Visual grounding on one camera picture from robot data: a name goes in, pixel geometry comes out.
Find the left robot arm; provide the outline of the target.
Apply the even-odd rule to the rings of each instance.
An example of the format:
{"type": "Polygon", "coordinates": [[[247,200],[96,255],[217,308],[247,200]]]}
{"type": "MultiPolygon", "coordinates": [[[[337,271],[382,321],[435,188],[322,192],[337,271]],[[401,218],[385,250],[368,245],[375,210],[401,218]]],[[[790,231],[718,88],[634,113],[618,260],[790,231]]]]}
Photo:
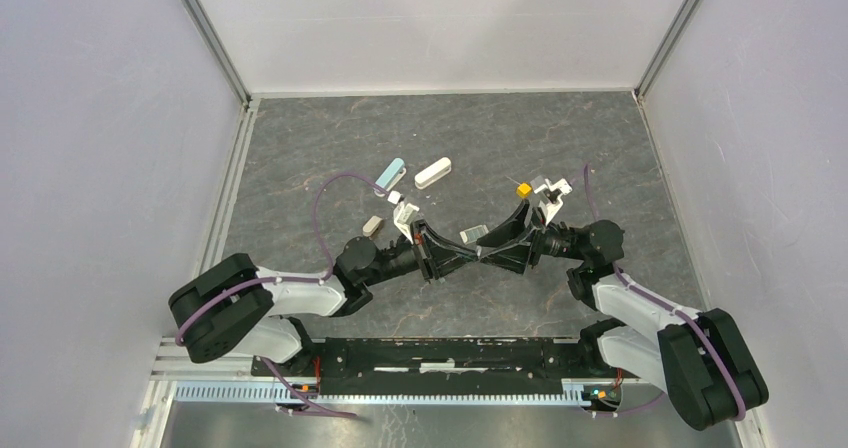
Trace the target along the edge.
{"type": "Polygon", "coordinates": [[[175,341],[197,364],[235,352],[302,375],[313,365],[314,349],[297,316],[350,316],[372,301],[377,284],[413,272],[425,280],[442,278],[479,255],[477,248],[432,232],[423,220],[385,248],[368,237],[349,240],[329,275],[275,271],[236,253],[171,295],[175,341]]]}

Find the staple box grey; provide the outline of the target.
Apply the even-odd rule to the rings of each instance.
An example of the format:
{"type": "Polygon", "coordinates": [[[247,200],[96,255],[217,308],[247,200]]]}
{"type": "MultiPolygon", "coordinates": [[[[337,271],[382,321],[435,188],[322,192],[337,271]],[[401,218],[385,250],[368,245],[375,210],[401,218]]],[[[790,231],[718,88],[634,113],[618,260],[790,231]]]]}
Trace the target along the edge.
{"type": "Polygon", "coordinates": [[[486,236],[488,233],[488,227],[481,224],[462,230],[460,232],[460,238],[463,244],[471,245],[475,244],[480,238],[486,236]]]}

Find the white stapler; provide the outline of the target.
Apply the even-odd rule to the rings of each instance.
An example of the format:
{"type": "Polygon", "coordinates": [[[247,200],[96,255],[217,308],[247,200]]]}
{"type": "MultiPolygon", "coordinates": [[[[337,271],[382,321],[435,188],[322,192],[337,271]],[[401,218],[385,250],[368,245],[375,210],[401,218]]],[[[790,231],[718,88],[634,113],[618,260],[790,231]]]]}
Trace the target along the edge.
{"type": "Polygon", "coordinates": [[[424,190],[433,183],[448,175],[452,170],[452,161],[449,157],[442,157],[414,176],[415,187],[424,190]]]}

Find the light blue stapler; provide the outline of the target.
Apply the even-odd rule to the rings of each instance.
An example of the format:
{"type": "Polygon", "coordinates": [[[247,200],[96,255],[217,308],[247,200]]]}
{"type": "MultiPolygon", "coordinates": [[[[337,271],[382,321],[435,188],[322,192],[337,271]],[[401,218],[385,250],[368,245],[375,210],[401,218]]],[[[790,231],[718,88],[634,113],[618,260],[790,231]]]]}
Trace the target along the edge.
{"type": "Polygon", "coordinates": [[[375,181],[374,194],[378,197],[385,197],[405,176],[406,172],[405,161],[399,157],[394,158],[375,181]]]}

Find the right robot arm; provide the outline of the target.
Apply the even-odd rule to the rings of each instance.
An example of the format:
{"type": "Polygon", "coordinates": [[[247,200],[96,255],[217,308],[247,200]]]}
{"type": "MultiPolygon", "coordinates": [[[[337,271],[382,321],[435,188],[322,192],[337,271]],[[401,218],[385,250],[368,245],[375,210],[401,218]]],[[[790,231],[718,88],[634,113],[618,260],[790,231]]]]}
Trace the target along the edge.
{"type": "Polygon", "coordinates": [[[578,261],[567,272],[569,290],[605,317],[580,333],[577,360],[585,373],[616,368],[636,375],[698,431],[740,421],[767,403],[768,385],[732,315],[687,307],[639,284],[618,265],[624,234],[608,219],[583,227],[553,223],[522,202],[475,243],[481,262],[519,274],[544,256],[578,261]]]}

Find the small beige stapler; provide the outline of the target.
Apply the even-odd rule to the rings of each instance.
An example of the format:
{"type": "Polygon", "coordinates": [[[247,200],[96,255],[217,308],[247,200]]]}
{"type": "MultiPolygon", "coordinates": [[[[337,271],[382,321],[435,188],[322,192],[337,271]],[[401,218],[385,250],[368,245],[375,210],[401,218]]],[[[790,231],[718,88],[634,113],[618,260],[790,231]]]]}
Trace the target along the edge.
{"type": "Polygon", "coordinates": [[[373,238],[381,230],[384,224],[384,219],[379,216],[371,216],[362,227],[362,234],[365,237],[373,238]]]}

